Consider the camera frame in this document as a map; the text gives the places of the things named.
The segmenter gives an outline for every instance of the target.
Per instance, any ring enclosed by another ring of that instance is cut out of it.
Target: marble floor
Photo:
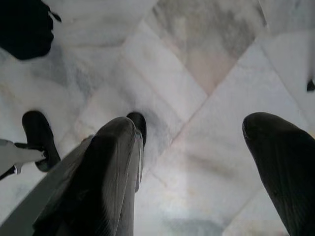
[[[25,142],[22,115],[38,109],[64,157],[140,111],[135,236],[287,235],[242,121],[270,112],[315,134],[311,0],[46,2],[63,19],[49,55],[20,62],[0,49],[0,138]],[[28,164],[0,181],[0,223],[43,177]]]

